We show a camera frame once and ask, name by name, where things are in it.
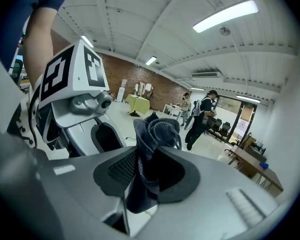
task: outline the white robot body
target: white robot body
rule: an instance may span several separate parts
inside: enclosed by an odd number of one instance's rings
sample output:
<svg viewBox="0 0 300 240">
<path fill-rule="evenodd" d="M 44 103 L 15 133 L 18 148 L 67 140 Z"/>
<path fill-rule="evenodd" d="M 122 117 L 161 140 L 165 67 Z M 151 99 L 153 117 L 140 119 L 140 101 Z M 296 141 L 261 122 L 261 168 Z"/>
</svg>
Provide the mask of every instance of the white robot body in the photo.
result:
<svg viewBox="0 0 300 240">
<path fill-rule="evenodd" d="M 47 64 L 41 81 L 39 109 L 54 101 L 81 94 L 96 97 L 108 90 L 102 59 L 80 39 Z"/>
<path fill-rule="evenodd" d="M 126 146 L 106 115 L 108 90 L 102 59 L 81 39 L 47 63 L 36 124 L 50 149 L 87 156 Z"/>
</svg>

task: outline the desk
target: desk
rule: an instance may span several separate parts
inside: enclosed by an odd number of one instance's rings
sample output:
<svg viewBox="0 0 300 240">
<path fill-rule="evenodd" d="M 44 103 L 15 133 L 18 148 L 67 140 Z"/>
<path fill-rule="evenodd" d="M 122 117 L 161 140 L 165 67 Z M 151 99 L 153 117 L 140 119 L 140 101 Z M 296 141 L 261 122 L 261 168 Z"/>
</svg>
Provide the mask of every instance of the desk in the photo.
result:
<svg viewBox="0 0 300 240">
<path fill-rule="evenodd" d="M 284 191 L 284 189 L 283 189 L 283 187 L 280 183 L 280 180 L 278 179 L 278 176 L 269 167 L 267 169 L 264 169 L 263 167 L 261 167 L 260 166 L 260 161 L 255 159 L 252 155 L 250 155 L 249 153 L 247 153 L 246 151 L 244 151 L 243 149 L 241 149 L 237 145 L 233 146 L 229 150 L 229 152 L 232 153 L 235 156 L 229 162 L 229 165 L 231 165 L 236 158 L 239 158 L 243 162 L 240 163 L 238 166 L 236 166 L 235 167 L 236 169 L 239 169 L 244 163 L 247 163 L 250 166 L 252 166 L 257 171 L 257 173 L 260 174 L 259 179 L 256 182 L 257 184 L 260 183 L 261 177 L 264 177 L 265 180 L 260 184 L 261 187 L 264 187 L 265 184 L 266 184 L 266 181 L 269 181 L 270 184 L 267 187 L 265 187 L 265 189 L 269 189 L 271 185 L 274 185 L 281 192 Z"/>
<path fill-rule="evenodd" d="M 126 97 L 125 99 L 128 104 L 130 105 L 130 116 L 132 117 L 140 117 L 136 111 L 145 114 L 148 112 L 149 108 L 150 108 L 150 102 L 149 100 L 136 96 L 136 95 L 132 95 L 129 94 L 128 97 Z"/>
<path fill-rule="evenodd" d="M 173 116 L 173 115 L 176 115 L 177 117 L 180 115 L 181 113 L 181 107 L 179 106 L 176 106 L 176 105 L 168 105 L 168 104 L 165 104 L 164 105 L 164 108 L 163 108 L 163 113 L 166 111 L 166 109 L 170 109 L 170 113 L 169 113 L 169 116 Z"/>
</svg>

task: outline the ceiling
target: ceiling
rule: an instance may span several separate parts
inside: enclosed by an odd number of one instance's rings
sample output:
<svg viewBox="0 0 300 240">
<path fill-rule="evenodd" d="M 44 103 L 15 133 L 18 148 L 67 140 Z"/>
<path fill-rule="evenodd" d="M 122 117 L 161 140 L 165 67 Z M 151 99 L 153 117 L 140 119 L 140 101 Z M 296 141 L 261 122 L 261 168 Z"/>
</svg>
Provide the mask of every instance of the ceiling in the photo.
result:
<svg viewBox="0 0 300 240">
<path fill-rule="evenodd" d="M 66 0 L 53 29 L 68 41 L 80 35 L 95 51 L 155 71 L 187 88 L 222 95 L 248 93 L 275 101 L 297 57 L 297 26 L 281 0 L 254 0 L 259 12 L 201 33 L 193 25 L 244 0 Z M 231 35 L 220 34 L 227 27 Z M 159 64 L 146 66 L 156 56 Z M 219 71 L 218 78 L 192 78 Z"/>
</svg>

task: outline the air conditioner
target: air conditioner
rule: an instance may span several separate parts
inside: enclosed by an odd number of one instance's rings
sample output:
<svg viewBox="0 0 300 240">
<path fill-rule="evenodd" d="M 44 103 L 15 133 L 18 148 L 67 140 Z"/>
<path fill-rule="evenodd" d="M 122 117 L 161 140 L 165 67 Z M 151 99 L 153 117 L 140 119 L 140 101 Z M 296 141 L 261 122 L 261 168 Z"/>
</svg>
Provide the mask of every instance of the air conditioner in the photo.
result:
<svg viewBox="0 0 300 240">
<path fill-rule="evenodd" d="M 192 78 L 220 78 L 220 72 L 201 72 L 192 74 Z"/>
</svg>

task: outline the brick wall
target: brick wall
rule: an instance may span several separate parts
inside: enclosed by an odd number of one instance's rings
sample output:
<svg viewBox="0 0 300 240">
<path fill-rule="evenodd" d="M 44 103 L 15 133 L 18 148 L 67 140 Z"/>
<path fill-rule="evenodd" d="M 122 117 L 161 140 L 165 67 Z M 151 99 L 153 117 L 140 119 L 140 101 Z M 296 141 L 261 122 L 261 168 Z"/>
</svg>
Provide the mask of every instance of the brick wall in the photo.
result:
<svg viewBox="0 0 300 240">
<path fill-rule="evenodd" d="M 60 52 L 63 48 L 70 45 L 70 43 L 59 35 L 54 30 L 51 30 L 52 46 L 53 46 L 53 55 Z"/>
<path fill-rule="evenodd" d="M 51 31 L 53 54 L 58 53 L 70 43 L 58 33 Z M 98 53 L 102 58 L 105 75 L 109 84 L 110 92 L 117 96 L 122 79 L 128 79 L 124 96 L 134 94 L 134 87 L 139 81 L 153 85 L 153 97 L 150 101 L 151 108 L 163 110 L 165 104 L 181 103 L 184 93 L 188 92 L 181 85 L 159 75 L 148 69 L 102 53 Z"/>
</svg>

